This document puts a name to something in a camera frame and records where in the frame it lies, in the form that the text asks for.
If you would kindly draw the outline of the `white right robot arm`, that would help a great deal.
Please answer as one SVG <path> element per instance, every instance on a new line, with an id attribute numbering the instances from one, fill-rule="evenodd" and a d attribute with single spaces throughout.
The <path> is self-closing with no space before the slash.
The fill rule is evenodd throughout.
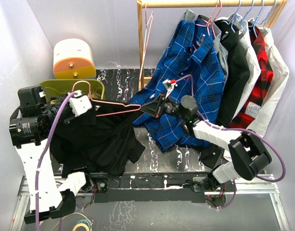
<path id="1" fill-rule="evenodd" d="M 239 178 L 252 180 L 272 162 L 271 155 L 256 133 L 226 130 L 204 120 L 198 114 L 196 100 L 191 95 L 185 95 L 180 103 L 174 103 L 161 94 L 140 110 L 154 118 L 168 114 L 181 119 L 185 133 L 229 152 L 231 160 L 214 167 L 199 183 L 205 190 L 219 191 L 226 182 Z"/>

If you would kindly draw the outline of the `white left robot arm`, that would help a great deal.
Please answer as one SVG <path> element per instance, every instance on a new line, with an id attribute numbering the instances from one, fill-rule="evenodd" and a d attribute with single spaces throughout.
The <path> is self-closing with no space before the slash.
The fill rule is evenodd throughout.
<path id="1" fill-rule="evenodd" d="M 67 176 L 58 185 L 54 178 L 49 145 L 55 128 L 63 113 L 68 117 L 76 115 L 74 106 L 88 100 L 81 91 L 66 94 L 58 105 L 52 105 L 46 99 L 41 85 L 18 90 L 20 105 L 10 116 L 9 132 L 12 144 L 24 166 L 30 195 L 30 209 L 24 216 L 25 224 L 35 224 L 49 218 L 62 218 L 75 211 L 76 195 L 79 190 L 88 192 L 93 180 L 84 172 L 75 172 Z"/>

